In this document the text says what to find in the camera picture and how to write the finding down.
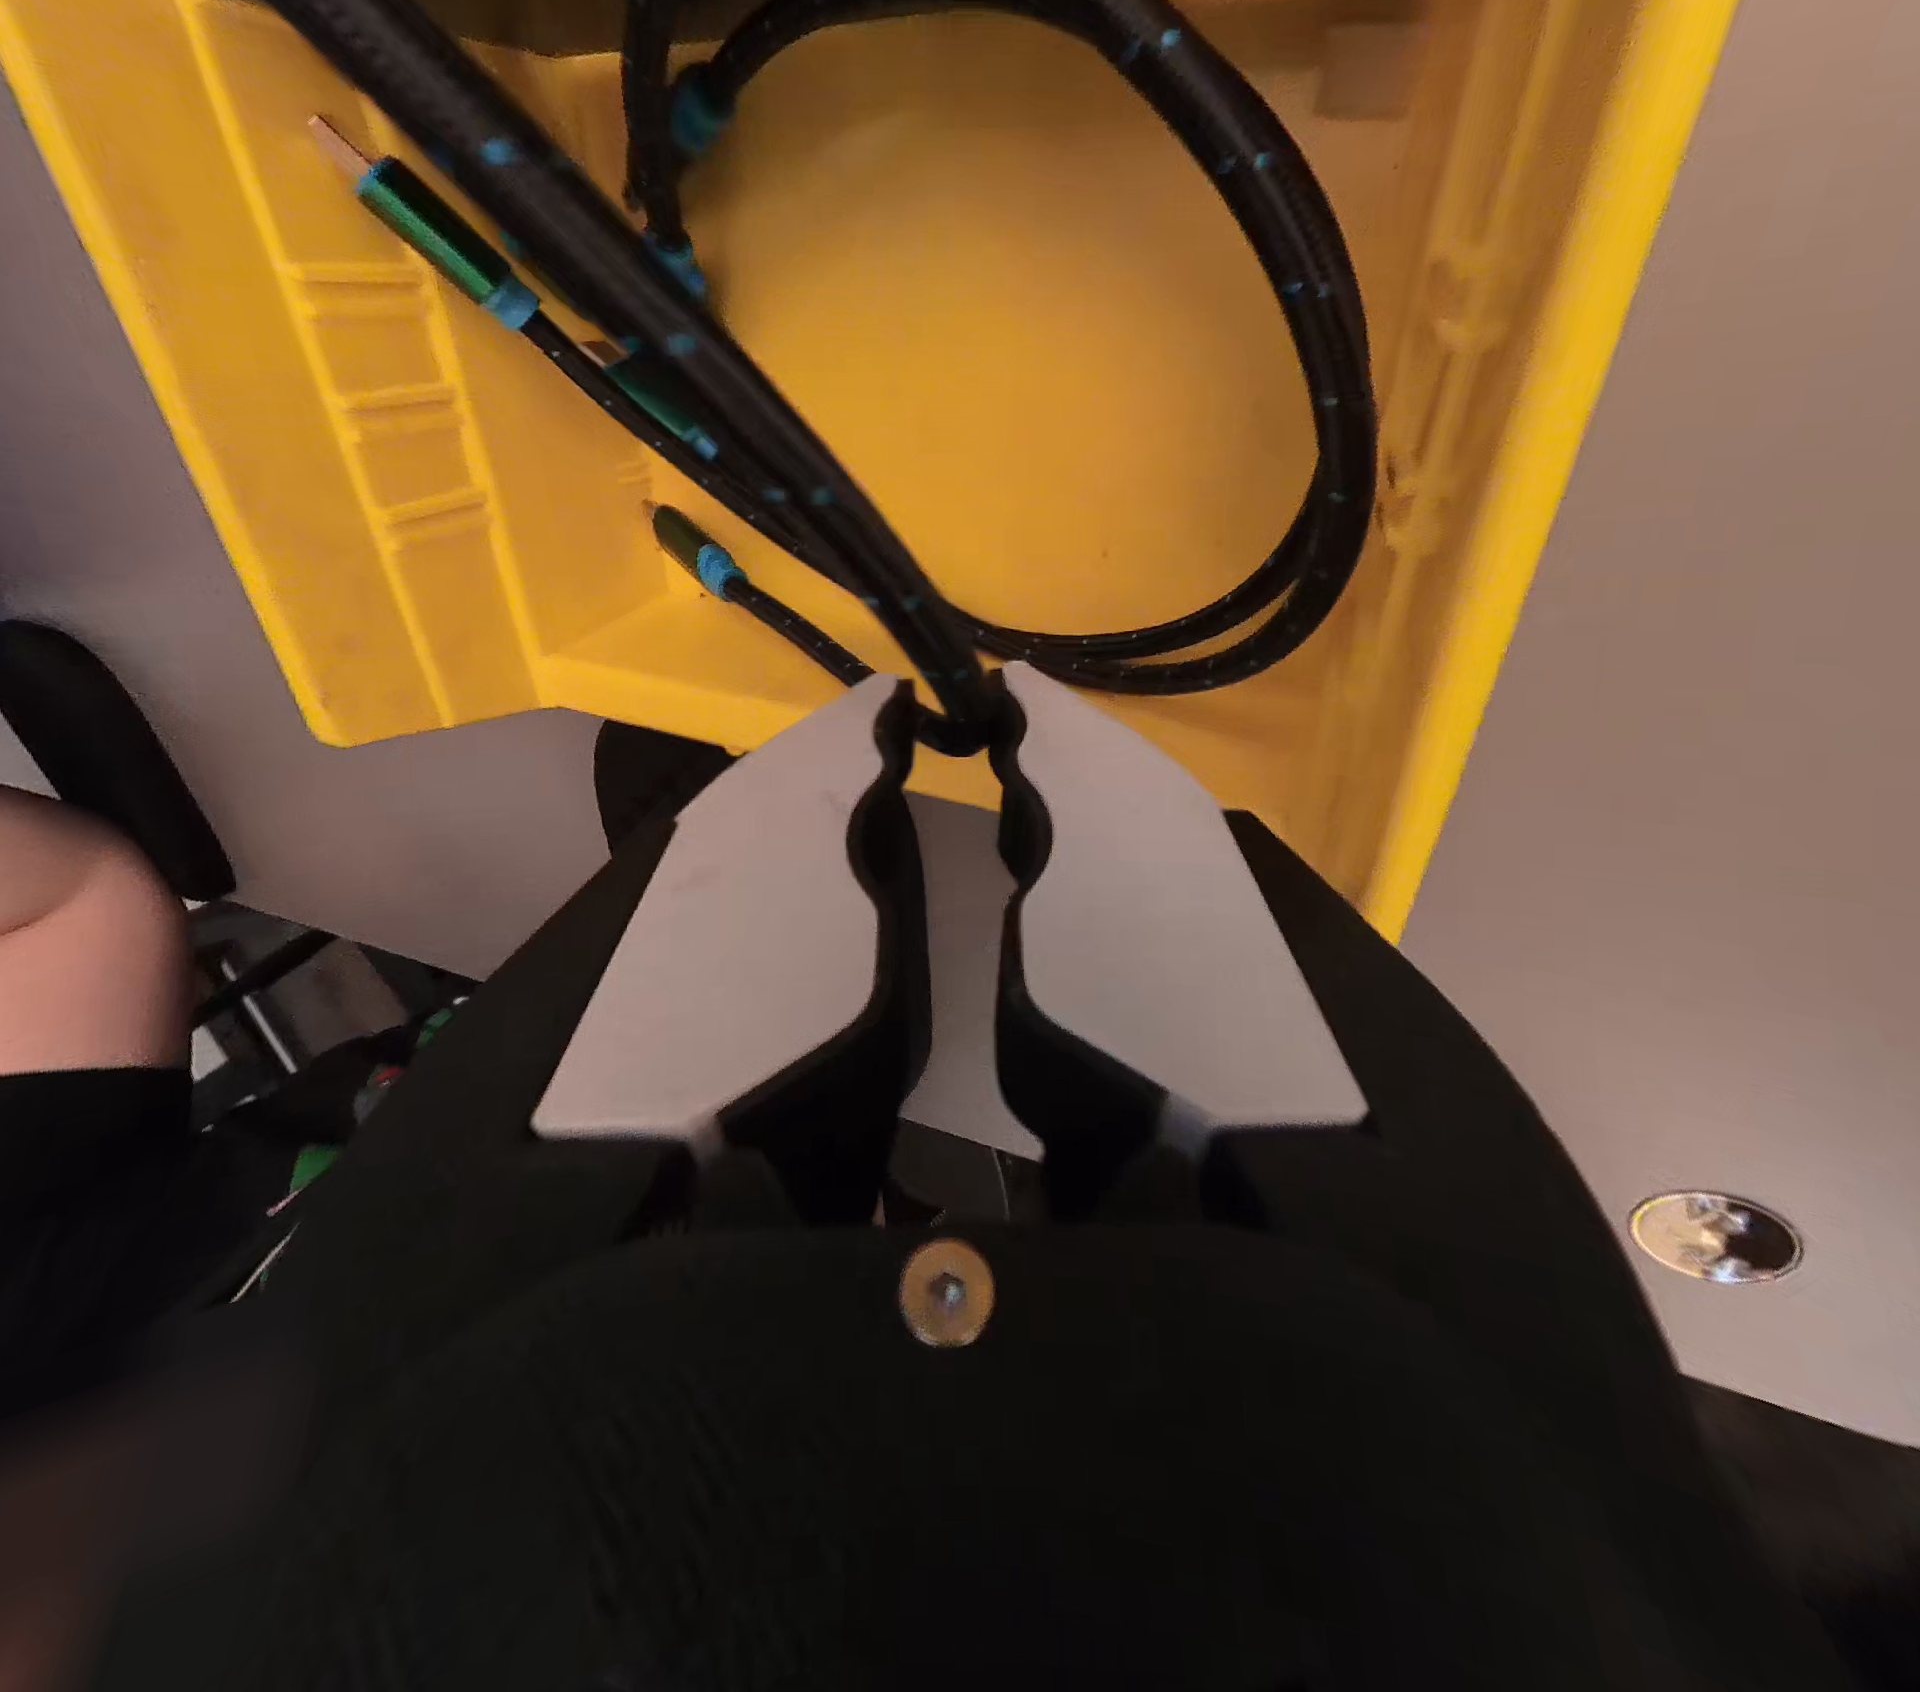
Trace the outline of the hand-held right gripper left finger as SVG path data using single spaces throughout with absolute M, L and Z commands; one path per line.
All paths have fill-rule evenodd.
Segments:
M 676 816 L 532 1112 L 542 1142 L 697 1144 L 743 1114 L 878 1109 L 929 1053 L 923 863 L 905 780 L 917 699 L 871 677 L 736 762 Z

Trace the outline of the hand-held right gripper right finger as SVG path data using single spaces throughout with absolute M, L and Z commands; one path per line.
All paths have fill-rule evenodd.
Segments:
M 1032 666 L 997 673 L 1012 880 L 995 1084 L 1050 1167 L 1219 1135 L 1355 1129 L 1368 1107 L 1224 809 Z

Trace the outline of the braided hdmi cable green plugs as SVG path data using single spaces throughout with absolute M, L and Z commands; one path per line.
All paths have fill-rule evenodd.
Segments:
M 819 566 L 902 650 L 939 702 L 921 741 L 950 758 L 990 744 L 1000 686 L 966 627 L 850 472 L 726 332 L 641 248 L 617 203 L 415 0 L 263 0 L 397 123 L 491 220 L 520 239 L 611 336 L 636 336 L 684 379 L 720 445 L 785 494 Z
M 629 0 L 621 49 L 625 200 L 640 243 L 704 303 L 684 229 L 684 168 L 781 52 L 824 31 L 933 10 L 1028 17 L 1087 46 L 1210 180 L 1283 315 L 1316 459 L 1295 518 L 1238 586 L 1165 623 L 1044 633 L 946 602 L 838 461 L 771 390 L 708 386 L 689 336 L 647 336 L 664 408 L 644 433 L 708 499 L 871 611 L 940 698 L 940 736 L 973 712 L 993 655 L 1116 698 L 1219 691 L 1308 644 L 1355 572 L 1377 492 L 1379 412 L 1355 271 L 1331 201 L 1266 99 L 1171 0 L 765 0 L 708 59 L 667 78 L 684 0 Z

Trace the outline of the yellow plastic bin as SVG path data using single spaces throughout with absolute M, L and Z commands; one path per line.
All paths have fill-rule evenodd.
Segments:
M 1738 0 L 1173 0 L 1302 147 L 1355 264 L 1379 491 L 1329 623 L 1111 699 L 1396 936 L 1544 551 Z M 256 0 L 3 0 L 3 74 L 154 413 L 87 406 L 3 227 L 3 586 L 145 698 L 245 897 L 459 970 L 560 886 L 568 715 L 757 744 L 824 673 L 702 596 L 686 504 L 883 670 L 861 605 L 618 433 L 349 198 L 376 106 Z M 689 178 L 728 332 L 966 611 L 1167 621 L 1314 454 L 1224 207 L 1088 52 L 940 10 L 802 39 Z

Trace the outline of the person's left forearm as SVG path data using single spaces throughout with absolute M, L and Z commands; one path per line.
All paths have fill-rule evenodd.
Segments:
M 187 913 L 103 820 L 2 792 L 3 1280 L 189 1144 Z

